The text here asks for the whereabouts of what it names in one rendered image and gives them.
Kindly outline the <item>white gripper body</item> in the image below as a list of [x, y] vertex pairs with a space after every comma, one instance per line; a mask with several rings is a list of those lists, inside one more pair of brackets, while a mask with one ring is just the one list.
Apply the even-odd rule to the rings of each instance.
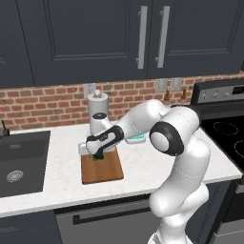
[[78, 143], [78, 152], [80, 155], [87, 155], [92, 153], [92, 145], [90, 142], [81, 141]]

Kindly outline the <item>brown wooden cutting board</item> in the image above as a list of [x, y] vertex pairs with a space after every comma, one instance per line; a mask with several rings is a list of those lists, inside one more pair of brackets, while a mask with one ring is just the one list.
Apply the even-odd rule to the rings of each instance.
[[123, 179], [118, 151], [105, 152], [102, 160], [94, 160], [92, 155], [82, 155], [81, 178], [83, 184]]

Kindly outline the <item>teal and white sponge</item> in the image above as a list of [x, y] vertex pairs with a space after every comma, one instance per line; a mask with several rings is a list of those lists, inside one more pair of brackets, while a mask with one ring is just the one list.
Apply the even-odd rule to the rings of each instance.
[[141, 144], [144, 143], [145, 141], [146, 141], [146, 135], [144, 133], [126, 139], [127, 144]]

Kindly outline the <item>white paper towel holder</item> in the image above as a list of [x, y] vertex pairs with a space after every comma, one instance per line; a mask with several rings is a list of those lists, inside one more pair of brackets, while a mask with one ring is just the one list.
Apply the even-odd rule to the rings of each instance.
[[101, 133], [107, 128], [109, 97], [100, 90], [88, 96], [91, 134]]

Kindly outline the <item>black sink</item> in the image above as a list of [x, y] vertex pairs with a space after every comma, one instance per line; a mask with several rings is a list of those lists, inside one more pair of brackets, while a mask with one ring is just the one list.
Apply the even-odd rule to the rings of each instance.
[[0, 197], [43, 191], [50, 135], [27, 132], [0, 140]]

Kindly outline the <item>black tap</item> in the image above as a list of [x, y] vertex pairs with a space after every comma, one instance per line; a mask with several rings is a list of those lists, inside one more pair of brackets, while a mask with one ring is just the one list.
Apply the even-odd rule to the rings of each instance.
[[5, 122], [1, 121], [3, 129], [0, 130], [0, 138], [7, 137], [10, 135], [10, 130], [6, 128]]

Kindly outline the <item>grey dishwasher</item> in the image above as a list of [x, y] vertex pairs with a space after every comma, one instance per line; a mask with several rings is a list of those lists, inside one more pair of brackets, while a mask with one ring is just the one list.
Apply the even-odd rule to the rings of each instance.
[[81, 218], [88, 218], [147, 207], [149, 196], [141, 194], [65, 207], [54, 213], [63, 244], [147, 244], [160, 222], [151, 210], [79, 225], [72, 224], [72, 217], [76, 214]]

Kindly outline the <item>dark grey lower cupboard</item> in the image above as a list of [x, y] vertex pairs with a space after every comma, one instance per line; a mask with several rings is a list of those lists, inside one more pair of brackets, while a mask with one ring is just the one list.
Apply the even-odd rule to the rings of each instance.
[[62, 244], [54, 211], [1, 217], [0, 244]]
[[209, 200], [195, 212], [186, 227], [193, 244], [205, 244], [229, 186], [229, 181], [207, 184]]

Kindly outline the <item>dark grey cupboard door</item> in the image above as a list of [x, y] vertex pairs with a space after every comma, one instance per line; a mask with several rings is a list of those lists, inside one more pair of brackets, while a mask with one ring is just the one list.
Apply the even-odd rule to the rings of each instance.
[[[161, 15], [170, 6], [164, 66], [157, 67]], [[238, 73], [244, 61], [244, 0], [153, 0], [150, 78]]]
[[16, 0], [0, 0], [0, 88], [33, 86]]
[[[34, 84], [147, 76], [152, 0], [16, 0]], [[144, 69], [137, 68], [139, 11], [148, 7]]]

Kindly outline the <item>black and silver stove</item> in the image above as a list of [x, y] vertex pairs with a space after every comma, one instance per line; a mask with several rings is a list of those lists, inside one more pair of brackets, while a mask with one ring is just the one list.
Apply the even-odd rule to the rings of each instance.
[[244, 78], [196, 83], [191, 104], [203, 131], [242, 173], [224, 180], [230, 186], [205, 244], [244, 244]]

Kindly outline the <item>white wall outlet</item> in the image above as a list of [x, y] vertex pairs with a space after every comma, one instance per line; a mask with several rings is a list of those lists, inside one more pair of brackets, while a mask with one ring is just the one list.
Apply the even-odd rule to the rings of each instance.
[[171, 85], [170, 90], [172, 92], [180, 92], [182, 86], [182, 78], [181, 77], [175, 77], [171, 79]]
[[84, 83], [83, 84], [83, 91], [84, 91], [84, 97], [87, 98], [90, 93], [95, 92], [96, 90], [96, 84], [95, 83]]
[[165, 92], [168, 88], [168, 79], [160, 78], [155, 81], [155, 91], [156, 92]]

